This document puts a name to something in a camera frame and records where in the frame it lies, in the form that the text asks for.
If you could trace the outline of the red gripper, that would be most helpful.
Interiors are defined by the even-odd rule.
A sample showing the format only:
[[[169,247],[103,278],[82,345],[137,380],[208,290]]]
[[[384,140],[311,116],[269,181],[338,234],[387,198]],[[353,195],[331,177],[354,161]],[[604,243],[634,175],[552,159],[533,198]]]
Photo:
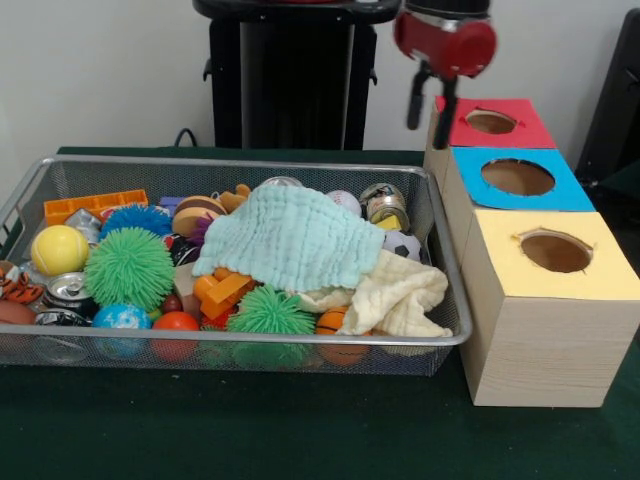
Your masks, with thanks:
[[[394,22],[394,39],[407,57],[420,60],[409,95],[406,127],[416,130],[424,105],[424,85],[431,72],[442,81],[443,109],[436,125],[432,146],[444,150],[449,145],[455,112],[458,77],[476,77],[491,63],[497,50],[497,34],[488,19],[444,19],[402,11]]]

